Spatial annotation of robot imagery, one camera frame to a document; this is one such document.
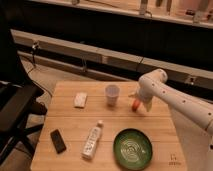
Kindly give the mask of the pale wooden gripper finger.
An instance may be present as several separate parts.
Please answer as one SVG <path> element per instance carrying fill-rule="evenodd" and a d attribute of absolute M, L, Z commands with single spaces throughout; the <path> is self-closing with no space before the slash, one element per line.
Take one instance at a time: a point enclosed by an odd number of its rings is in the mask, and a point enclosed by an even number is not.
<path fill-rule="evenodd" d="M 143 102 L 144 108 L 147 112 L 149 112 L 152 108 L 152 100 Z"/>

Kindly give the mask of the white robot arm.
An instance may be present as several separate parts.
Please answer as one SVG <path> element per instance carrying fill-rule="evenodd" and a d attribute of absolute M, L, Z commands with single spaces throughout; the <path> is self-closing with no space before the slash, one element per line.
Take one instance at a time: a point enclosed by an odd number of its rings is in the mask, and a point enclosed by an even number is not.
<path fill-rule="evenodd" d="M 142 102 L 147 111 L 151 108 L 153 97 L 160 98 L 205 130 L 211 136 L 209 149 L 213 150 L 213 104 L 168 86 L 167 79 L 163 69 L 143 74 L 138 80 L 139 87 L 131 97 Z"/>

